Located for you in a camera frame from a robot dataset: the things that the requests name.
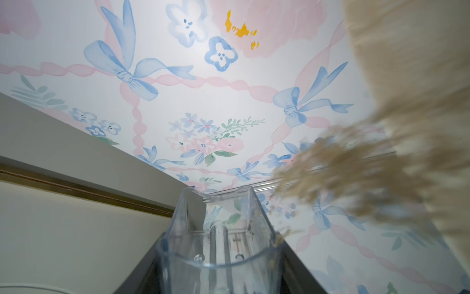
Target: yellow paint mark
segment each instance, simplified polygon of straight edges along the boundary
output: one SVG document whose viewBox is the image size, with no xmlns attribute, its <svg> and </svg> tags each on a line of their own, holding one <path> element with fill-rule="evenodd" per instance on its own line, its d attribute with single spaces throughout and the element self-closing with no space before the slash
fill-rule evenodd
<svg viewBox="0 0 470 294">
<path fill-rule="evenodd" d="M 258 42 L 258 44 L 256 44 L 256 42 L 253 42 L 253 43 L 251 44 L 251 49 L 252 49 L 252 50 L 253 50 L 254 48 L 258 48 L 258 47 L 259 47 L 259 42 Z"/>
<path fill-rule="evenodd" d="M 227 20 L 225 21 L 225 26 L 227 27 L 227 32 L 229 32 L 230 29 L 232 28 L 232 22 L 230 21 L 230 13 L 231 13 L 231 10 L 229 10 L 227 12 Z"/>
<path fill-rule="evenodd" d="M 239 37 L 239 38 L 243 38 L 243 36 L 248 36 L 248 35 L 251 35 L 251 36 L 256 36 L 256 33 L 258 32 L 258 30 L 254 30 L 254 31 L 249 31 L 246 27 L 246 24 L 243 23 L 243 26 L 241 29 L 237 28 L 236 26 L 232 25 L 232 22 L 230 21 L 230 15 L 232 13 L 232 10 L 229 10 L 227 12 L 227 20 L 225 21 L 225 27 L 227 28 L 227 32 L 230 32 L 230 30 L 232 30 L 233 32 L 235 32 L 235 36 Z M 257 48 L 259 46 L 259 42 L 256 43 L 256 42 L 253 42 L 251 43 L 251 49 L 253 50 L 254 48 Z"/>
<path fill-rule="evenodd" d="M 235 36 L 243 38 L 243 36 L 248 36 L 249 33 L 250 33 L 250 31 L 248 31 L 246 29 L 246 25 L 243 24 L 241 29 L 236 29 Z"/>
</svg>

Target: white wall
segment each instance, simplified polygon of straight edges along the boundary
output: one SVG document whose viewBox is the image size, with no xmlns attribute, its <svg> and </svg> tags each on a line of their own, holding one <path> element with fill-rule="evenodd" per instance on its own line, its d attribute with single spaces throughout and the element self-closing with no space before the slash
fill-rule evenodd
<svg viewBox="0 0 470 294">
<path fill-rule="evenodd" d="M 174 207 L 187 185 L 0 93 L 0 156 Z"/>
<path fill-rule="evenodd" d="M 0 181 L 0 284 L 112 293 L 170 220 Z M 50 292 L 0 288 L 30 293 Z"/>
</svg>

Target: blue bow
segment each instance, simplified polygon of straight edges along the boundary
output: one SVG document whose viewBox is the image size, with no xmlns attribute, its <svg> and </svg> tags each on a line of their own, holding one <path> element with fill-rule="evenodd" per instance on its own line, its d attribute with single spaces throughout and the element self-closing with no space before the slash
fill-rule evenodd
<svg viewBox="0 0 470 294">
<path fill-rule="evenodd" d="M 155 157 L 157 156 L 157 148 L 155 146 L 152 147 L 152 150 L 149 150 L 147 148 L 143 148 L 143 149 L 145 150 L 145 152 L 147 153 L 149 158 L 147 159 L 143 155 L 136 155 L 136 157 L 138 159 L 142 160 L 143 162 L 147 163 L 148 165 L 151 165 L 153 167 L 158 168 L 161 171 L 166 170 L 166 168 L 163 167 L 162 164 L 167 163 L 167 162 L 171 162 L 171 163 L 174 163 L 174 164 L 179 164 L 179 165 L 185 166 L 184 161 L 171 161 L 171 160 L 168 160 L 168 159 L 157 159 L 157 160 L 155 160 Z"/>
<path fill-rule="evenodd" d="M 242 182 L 247 182 L 249 180 L 251 180 L 250 178 L 250 175 L 265 175 L 265 176 L 272 176 L 272 174 L 263 174 L 263 173 L 260 173 L 260 172 L 249 172 L 251 171 L 252 169 L 254 169 L 254 167 L 256 165 L 258 165 L 259 161 L 255 162 L 255 163 L 250 163 L 250 162 L 247 162 L 246 163 L 246 168 L 243 170 L 242 172 L 242 169 L 237 167 L 237 168 L 231 168 L 229 169 L 227 172 L 229 174 L 232 174 L 232 175 L 235 175 L 240 181 Z"/>
<path fill-rule="evenodd" d="M 317 95 L 326 86 L 328 86 L 347 64 L 347 62 L 343 63 L 330 75 L 328 75 L 328 72 L 322 66 L 318 71 L 317 78 L 315 79 L 315 82 L 313 82 L 312 87 L 310 88 L 310 90 L 308 90 L 308 93 L 302 98 L 302 100 L 300 100 L 299 103 L 297 103 L 298 96 L 300 93 L 299 87 L 292 87 L 286 90 L 282 90 L 281 92 L 274 95 L 273 103 L 279 107 L 284 108 L 284 113 L 287 115 L 286 123 L 289 125 L 289 127 L 300 126 L 301 124 L 307 122 L 307 117 L 301 112 L 305 112 L 323 106 L 330 106 L 333 111 L 339 113 L 348 113 L 347 108 L 352 106 L 353 104 L 331 104 L 331 101 L 329 99 L 317 99 L 305 104 L 300 109 L 298 109 L 297 107 L 297 104 L 302 105 L 303 103 L 312 99 L 313 96 Z"/>
<path fill-rule="evenodd" d="M 121 81 L 129 84 L 131 90 L 139 97 L 150 101 L 157 97 L 158 90 L 151 84 L 139 79 L 150 74 L 168 69 L 172 74 L 184 79 L 196 79 L 189 74 L 193 66 L 166 66 L 161 61 L 154 58 L 145 58 L 137 63 L 134 75 L 129 72 L 134 59 L 135 50 L 135 26 L 132 16 L 132 9 L 129 0 L 124 1 L 123 21 L 115 16 L 111 11 L 101 7 L 104 15 L 108 19 L 114 34 L 116 35 L 122 51 L 124 64 L 114 54 L 113 50 L 103 41 L 95 41 L 88 45 L 85 50 L 85 58 L 96 68 L 115 74 Z"/>
</svg>

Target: white cord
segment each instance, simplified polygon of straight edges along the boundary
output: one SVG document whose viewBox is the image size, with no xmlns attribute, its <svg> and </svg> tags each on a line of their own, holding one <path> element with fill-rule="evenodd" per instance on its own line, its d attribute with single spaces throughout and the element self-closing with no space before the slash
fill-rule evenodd
<svg viewBox="0 0 470 294">
<path fill-rule="evenodd" d="M 72 291 L 65 290 L 59 287 L 45 286 L 45 285 L 39 285 L 39 284 L 28 284 L 28 283 L 0 283 L 0 288 L 32 288 L 32 289 L 48 290 L 48 291 L 57 292 L 61 294 L 75 294 Z"/>
</svg>

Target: blue flower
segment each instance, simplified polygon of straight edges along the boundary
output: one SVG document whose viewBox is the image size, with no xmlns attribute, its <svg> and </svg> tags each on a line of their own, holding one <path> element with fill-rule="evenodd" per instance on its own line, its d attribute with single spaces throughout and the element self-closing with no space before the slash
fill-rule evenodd
<svg viewBox="0 0 470 294">
<path fill-rule="evenodd" d="M 197 114 L 191 115 L 191 113 L 188 113 L 188 112 L 186 112 L 185 114 L 186 114 L 187 119 L 185 118 L 180 119 L 184 123 L 183 127 L 190 127 L 193 123 L 195 125 L 198 125 L 196 121 Z"/>
<path fill-rule="evenodd" d="M 328 75 L 328 72 L 322 66 L 318 71 L 317 78 L 313 82 L 312 87 L 299 102 L 299 87 L 292 87 L 286 90 L 282 90 L 274 95 L 273 103 L 276 106 L 282 107 L 284 109 L 284 113 L 287 115 L 286 123 L 289 127 L 297 127 L 307 122 L 307 117 L 301 112 L 324 106 L 329 106 L 335 112 L 348 113 L 347 108 L 353 106 L 353 104 L 332 104 L 329 99 L 325 98 L 316 99 L 307 104 L 304 104 L 317 95 L 320 91 L 322 91 L 326 86 L 328 86 L 346 67 L 347 64 L 347 62 L 343 63 L 330 75 Z"/>
<path fill-rule="evenodd" d="M 269 154 L 267 157 L 270 159 L 268 161 L 263 162 L 263 165 L 267 166 L 268 168 L 274 167 L 281 167 L 286 165 L 285 162 L 281 162 L 282 160 L 290 159 L 292 155 L 286 154 L 282 155 L 281 157 L 277 157 L 274 154 Z"/>
<path fill-rule="evenodd" d="M 239 167 L 231 168 L 227 172 L 229 174 L 232 174 L 232 175 L 236 176 L 242 182 L 247 182 L 247 181 L 251 180 L 251 178 L 250 178 L 251 175 L 272 176 L 272 174 L 263 174 L 263 173 L 260 173 L 260 172 L 250 172 L 252 169 L 254 169 L 254 167 L 256 165 L 258 165 L 258 163 L 259 163 L 259 161 L 255 162 L 255 163 L 247 162 L 246 163 L 246 168 L 243 170 L 243 172 L 242 172 L 242 169 L 239 168 Z"/>
<path fill-rule="evenodd" d="M 296 155 L 297 153 L 303 152 L 313 145 L 312 143 L 306 143 L 306 142 L 300 143 L 299 147 L 297 147 L 296 145 L 292 143 L 283 142 L 283 144 L 284 144 L 284 147 L 286 147 L 287 151 L 289 151 L 292 155 Z"/>
<path fill-rule="evenodd" d="M 181 123 L 176 120 L 174 123 L 173 122 L 169 122 L 168 123 L 170 126 L 172 126 L 170 128 L 170 131 L 174 131 L 174 130 L 180 130 L 181 131 Z"/>
<path fill-rule="evenodd" d="M 327 215 L 344 215 L 347 217 L 350 223 L 356 226 L 358 229 L 366 230 L 362 224 L 364 221 L 360 221 L 357 218 L 350 216 L 344 211 L 344 209 L 338 206 L 324 207 L 330 204 L 334 200 L 333 194 L 328 193 L 323 203 L 321 203 L 320 196 L 317 197 L 317 204 L 312 206 L 313 210 L 313 222 L 319 230 L 328 230 L 331 227 L 331 223 L 327 218 Z"/>
<path fill-rule="evenodd" d="M 115 122 L 108 122 L 105 120 L 100 121 L 100 126 L 107 132 L 113 135 L 117 135 L 121 130 L 121 126 Z"/>
<path fill-rule="evenodd" d="M 238 59 L 238 54 L 221 37 L 212 37 L 209 39 L 209 51 L 205 54 L 204 59 L 207 63 L 213 64 L 218 71 L 224 72 L 231 63 Z"/>
<path fill-rule="evenodd" d="M 179 164 L 182 166 L 185 166 L 184 161 L 170 161 L 168 159 L 157 159 L 155 160 L 155 157 L 157 156 L 157 148 L 155 146 L 152 147 L 152 150 L 149 150 L 147 148 L 143 148 L 144 151 L 147 153 L 149 158 L 145 158 L 143 155 L 136 155 L 136 157 L 143 162 L 147 163 L 148 165 L 151 165 L 153 167 L 158 168 L 161 171 L 166 170 L 165 167 L 161 166 L 163 163 L 171 162 L 174 164 Z"/>
<path fill-rule="evenodd" d="M 189 181 L 189 178 L 187 176 L 183 175 L 183 173 L 178 174 L 177 176 L 178 176 L 178 179 L 182 182 Z"/>
<path fill-rule="evenodd" d="M 73 111 L 70 112 L 70 115 L 73 117 L 74 120 L 83 121 L 86 124 L 92 125 L 96 121 L 96 115 L 83 112 L 78 108 L 73 108 Z"/>
<path fill-rule="evenodd" d="M 202 133 L 203 131 L 206 131 L 206 133 L 209 133 L 211 129 L 217 129 L 215 125 L 213 125 L 214 121 L 211 119 L 209 121 L 205 121 L 204 119 L 201 119 L 201 124 L 194 126 L 194 129 L 199 129 L 197 132 Z"/>
<path fill-rule="evenodd" d="M 187 138 L 191 138 L 192 136 L 195 136 L 194 130 L 190 130 L 189 132 L 187 130 L 183 130 L 182 134 Z"/>
<path fill-rule="evenodd" d="M 100 129 L 100 127 L 91 126 L 91 127 L 86 127 L 85 129 L 87 129 L 88 132 L 90 132 L 90 134 L 95 137 L 106 137 L 106 134 L 103 132 L 102 129 Z"/>
<path fill-rule="evenodd" d="M 257 194 L 257 196 L 258 196 L 258 199 L 261 203 L 261 206 L 263 207 L 263 210 L 266 211 L 266 212 L 269 212 L 269 209 L 267 209 L 267 207 L 266 207 L 266 204 L 268 204 L 266 196 L 263 193 Z"/>
<path fill-rule="evenodd" d="M 344 282 L 346 271 L 343 266 L 334 258 L 328 256 L 326 259 L 326 270 L 326 273 L 321 270 L 310 270 L 310 272 L 328 293 L 344 293 L 348 286 Z"/>
<path fill-rule="evenodd" d="M 168 31 L 184 47 L 191 47 L 195 40 L 206 40 L 207 29 L 203 21 L 207 16 L 207 8 L 203 0 L 183 0 L 182 6 L 168 4 L 166 15 L 171 20 Z"/>
</svg>

